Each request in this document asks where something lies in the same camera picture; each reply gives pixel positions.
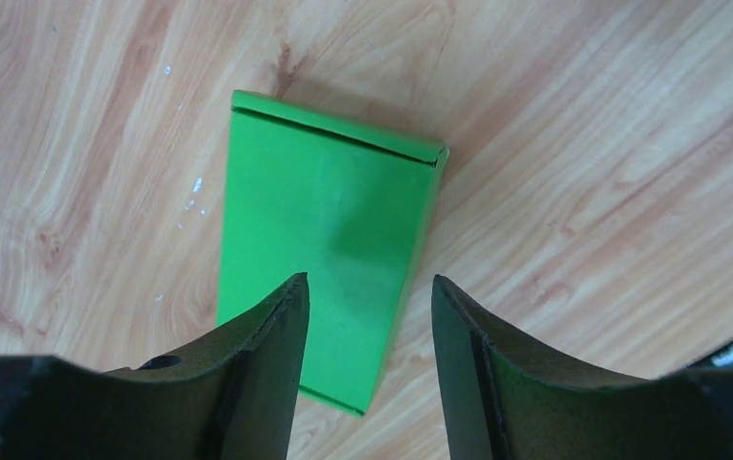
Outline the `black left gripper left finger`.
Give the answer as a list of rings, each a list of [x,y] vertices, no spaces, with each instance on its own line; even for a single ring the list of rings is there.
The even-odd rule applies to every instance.
[[[283,459],[308,324],[297,273],[136,369],[0,356],[0,459]]]

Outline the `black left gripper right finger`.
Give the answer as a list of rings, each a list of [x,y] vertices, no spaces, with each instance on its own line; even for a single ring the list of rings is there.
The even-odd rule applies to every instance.
[[[431,314],[454,459],[733,459],[733,369],[617,373],[527,334],[440,275]]]

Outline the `green paper box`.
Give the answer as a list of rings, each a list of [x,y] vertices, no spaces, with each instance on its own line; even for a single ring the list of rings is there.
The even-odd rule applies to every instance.
[[[235,91],[218,323],[306,273],[300,391],[363,416],[412,291],[448,156],[437,140]]]

